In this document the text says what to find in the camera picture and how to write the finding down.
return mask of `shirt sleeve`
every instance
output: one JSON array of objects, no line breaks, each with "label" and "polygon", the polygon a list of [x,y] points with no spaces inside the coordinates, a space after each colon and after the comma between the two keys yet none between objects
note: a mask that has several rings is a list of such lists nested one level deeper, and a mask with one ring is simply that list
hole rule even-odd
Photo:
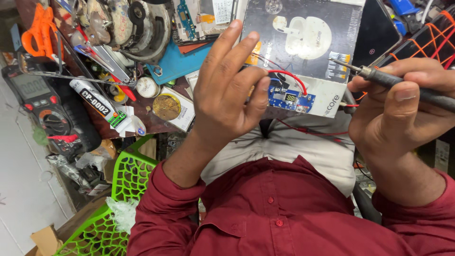
[{"label": "shirt sleeve", "polygon": [[446,188],[435,201],[420,207],[405,207],[373,194],[373,205],[382,213],[382,225],[400,235],[417,255],[455,252],[455,181],[446,173]]},{"label": "shirt sleeve", "polygon": [[195,186],[182,189],[164,174],[163,163],[150,174],[147,190],[136,207],[128,256],[181,256],[196,232],[197,224],[188,216],[196,213],[205,183],[199,179]]}]

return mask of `soldering iron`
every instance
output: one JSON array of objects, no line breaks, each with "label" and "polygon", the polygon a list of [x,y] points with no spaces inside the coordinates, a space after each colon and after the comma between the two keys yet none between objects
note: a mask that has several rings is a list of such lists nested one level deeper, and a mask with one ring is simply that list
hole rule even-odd
[{"label": "soldering iron", "polygon": [[[351,70],[354,70],[358,76],[363,77],[366,81],[375,82],[387,89],[391,89],[395,84],[404,81],[403,78],[390,75],[374,68],[366,66],[355,67],[332,58],[329,60],[342,66],[348,67]],[[420,88],[420,101],[455,113],[455,99],[444,96],[440,92],[433,89]]]}]

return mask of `digital multimeter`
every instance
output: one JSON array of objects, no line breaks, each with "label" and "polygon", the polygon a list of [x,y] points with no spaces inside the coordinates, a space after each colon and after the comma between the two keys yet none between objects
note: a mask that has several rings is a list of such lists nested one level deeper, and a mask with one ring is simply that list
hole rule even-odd
[{"label": "digital multimeter", "polygon": [[[47,57],[27,60],[29,70],[58,70]],[[101,137],[89,120],[82,98],[70,87],[69,79],[23,74],[17,65],[1,70],[2,77],[19,104],[32,113],[50,142],[65,156],[90,152],[101,144]]]}]

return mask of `adhesive tube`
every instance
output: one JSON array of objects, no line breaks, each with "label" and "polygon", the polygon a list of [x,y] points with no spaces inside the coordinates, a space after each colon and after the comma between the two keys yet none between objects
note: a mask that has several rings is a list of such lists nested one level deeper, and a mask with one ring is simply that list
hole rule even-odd
[{"label": "adhesive tube", "polygon": [[102,96],[89,81],[73,79],[70,82],[70,86],[104,117],[117,132],[121,132],[131,123],[131,118],[127,117],[122,111],[116,110],[109,100]]}]

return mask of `orange scissors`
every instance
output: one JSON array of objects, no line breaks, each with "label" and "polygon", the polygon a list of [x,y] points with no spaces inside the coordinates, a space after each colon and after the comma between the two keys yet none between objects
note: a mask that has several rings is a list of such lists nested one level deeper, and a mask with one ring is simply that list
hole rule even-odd
[{"label": "orange scissors", "polygon": [[[25,50],[33,56],[47,56],[50,59],[52,57],[52,42],[49,29],[52,29],[56,40],[58,42],[57,27],[53,22],[54,13],[52,8],[49,6],[46,9],[40,3],[36,4],[35,17],[31,28],[22,34],[22,45]],[[35,51],[32,46],[32,38],[35,39],[38,50]],[[61,58],[63,59],[63,43],[60,41]]]}]

